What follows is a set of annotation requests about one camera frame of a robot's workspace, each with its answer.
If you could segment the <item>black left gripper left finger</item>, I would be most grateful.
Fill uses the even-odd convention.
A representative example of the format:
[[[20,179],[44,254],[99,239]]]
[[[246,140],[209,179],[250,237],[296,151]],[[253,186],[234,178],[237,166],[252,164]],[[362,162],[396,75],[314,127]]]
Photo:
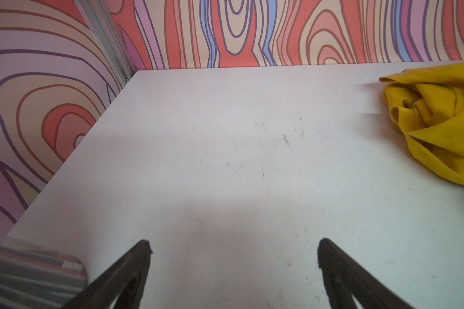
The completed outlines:
[[[139,308],[152,249],[142,239],[63,308]]]

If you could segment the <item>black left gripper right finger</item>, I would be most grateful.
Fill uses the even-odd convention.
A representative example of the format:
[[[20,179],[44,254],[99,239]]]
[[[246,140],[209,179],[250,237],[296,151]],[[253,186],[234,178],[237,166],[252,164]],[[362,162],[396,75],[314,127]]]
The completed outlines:
[[[317,252],[331,308],[411,308],[330,239]]]

